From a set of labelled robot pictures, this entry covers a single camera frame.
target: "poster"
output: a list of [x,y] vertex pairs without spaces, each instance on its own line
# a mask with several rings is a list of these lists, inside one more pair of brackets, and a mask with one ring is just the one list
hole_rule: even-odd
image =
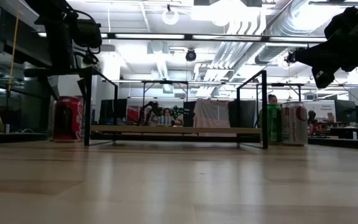
[[316,113],[315,119],[318,122],[336,122],[335,102],[314,101],[303,104],[308,112],[313,110]]

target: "glass wall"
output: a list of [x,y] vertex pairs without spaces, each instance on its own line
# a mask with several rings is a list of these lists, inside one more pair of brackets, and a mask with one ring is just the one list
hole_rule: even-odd
[[27,63],[15,63],[8,96],[12,56],[0,54],[0,115],[13,133],[45,133],[48,125],[49,92],[37,78],[24,77]]

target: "camera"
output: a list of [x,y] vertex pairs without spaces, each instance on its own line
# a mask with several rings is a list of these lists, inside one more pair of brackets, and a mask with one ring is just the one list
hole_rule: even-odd
[[197,58],[196,52],[194,49],[188,49],[186,54],[186,60],[188,62],[194,62]]

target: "green soda can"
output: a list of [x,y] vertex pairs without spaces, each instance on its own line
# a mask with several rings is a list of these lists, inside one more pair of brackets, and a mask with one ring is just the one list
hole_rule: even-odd
[[[259,116],[262,127],[262,113]],[[281,107],[280,105],[267,105],[267,141],[281,142]]]

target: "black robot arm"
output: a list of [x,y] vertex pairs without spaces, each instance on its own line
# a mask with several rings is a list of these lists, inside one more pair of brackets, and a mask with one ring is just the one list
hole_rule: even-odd
[[[26,3],[39,14],[36,24],[44,25],[49,43],[49,54],[52,68],[68,70],[76,68],[74,63],[73,40],[80,47],[87,50],[79,54],[85,63],[98,63],[94,52],[102,44],[100,24],[87,13],[74,10],[65,0],[25,0]],[[79,19],[84,14],[88,19]]]
[[348,7],[324,30],[327,41],[289,53],[288,63],[301,62],[312,67],[316,86],[326,88],[338,69],[351,72],[358,67],[358,9]]

